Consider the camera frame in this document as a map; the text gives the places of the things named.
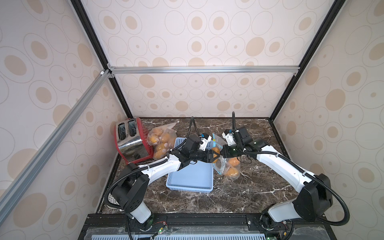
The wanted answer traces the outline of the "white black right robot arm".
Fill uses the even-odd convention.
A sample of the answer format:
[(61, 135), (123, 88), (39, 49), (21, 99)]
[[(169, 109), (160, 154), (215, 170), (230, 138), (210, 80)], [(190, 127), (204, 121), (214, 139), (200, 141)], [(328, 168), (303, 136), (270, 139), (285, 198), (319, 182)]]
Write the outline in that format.
[[(247, 156), (268, 166), (285, 179), (298, 193), (298, 196), (280, 204), (270, 205), (263, 210), (261, 222), (265, 229), (271, 229), (276, 223), (286, 220), (303, 219), (313, 223), (319, 220), (331, 226), (343, 226), (350, 221), (350, 211), (345, 201), (331, 188), (330, 179), (316, 175), (298, 166), (288, 157), (261, 138), (252, 139), (245, 127), (237, 127), (236, 116), (232, 116), (232, 128), (225, 132), (227, 145), (221, 155), (227, 158)], [(344, 217), (336, 222), (323, 218), (323, 214), (337, 200)]]

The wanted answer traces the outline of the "clear zipper bag pink strip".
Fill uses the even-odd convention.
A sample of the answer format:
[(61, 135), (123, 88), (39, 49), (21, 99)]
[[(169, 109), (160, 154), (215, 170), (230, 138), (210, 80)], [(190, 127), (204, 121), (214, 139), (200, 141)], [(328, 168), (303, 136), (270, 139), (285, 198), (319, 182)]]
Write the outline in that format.
[(150, 146), (156, 146), (161, 143), (170, 143), (172, 139), (175, 140), (177, 135), (174, 127), (177, 123), (178, 122), (174, 122), (153, 128), (148, 133), (147, 143)]
[(174, 148), (177, 135), (165, 133), (160, 137), (160, 142), (155, 147), (155, 152), (158, 150), (166, 149), (167, 152)]

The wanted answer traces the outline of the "clear zipper bag blue strip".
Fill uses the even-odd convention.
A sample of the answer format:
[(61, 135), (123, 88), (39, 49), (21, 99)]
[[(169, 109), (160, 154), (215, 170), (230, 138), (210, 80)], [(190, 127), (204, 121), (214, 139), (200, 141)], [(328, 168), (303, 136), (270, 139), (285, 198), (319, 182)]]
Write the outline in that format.
[[(225, 141), (225, 139), (221, 138), (219, 135), (213, 134), (213, 147), (218, 147), (221, 151), (224, 149), (225, 145), (228, 145), (227, 142)], [(216, 163), (214, 163), (214, 169), (216, 170), (216, 172), (219, 175), (225, 176), (224, 174), (227, 171), (227, 169), (229, 167), (232, 167), (231, 165), (229, 165), (227, 163), (227, 159), (229, 159), (229, 158), (224, 158), (223, 156), (220, 156), (218, 161)], [(240, 165), (241, 164), (239, 164), (236, 167), (239, 170), (239, 172), (240, 172)]]

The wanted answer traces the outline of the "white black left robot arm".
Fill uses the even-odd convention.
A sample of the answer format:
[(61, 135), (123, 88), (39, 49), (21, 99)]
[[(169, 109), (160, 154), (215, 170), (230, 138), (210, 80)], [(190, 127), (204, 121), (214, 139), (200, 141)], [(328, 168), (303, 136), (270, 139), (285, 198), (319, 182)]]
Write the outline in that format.
[(165, 175), (180, 171), (191, 163), (213, 164), (220, 157), (218, 152), (202, 149), (206, 137), (200, 133), (192, 136), (192, 127), (196, 127), (194, 117), (190, 118), (188, 132), (183, 142), (166, 150), (163, 158), (146, 165), (133, 163), (127, 165), (126, 173), (106, 189), (103, 196), (104, 204), (124, 211), (141, 224), (148, 222), (152, 212), (144, 203), (144, 197), (151, 183)]

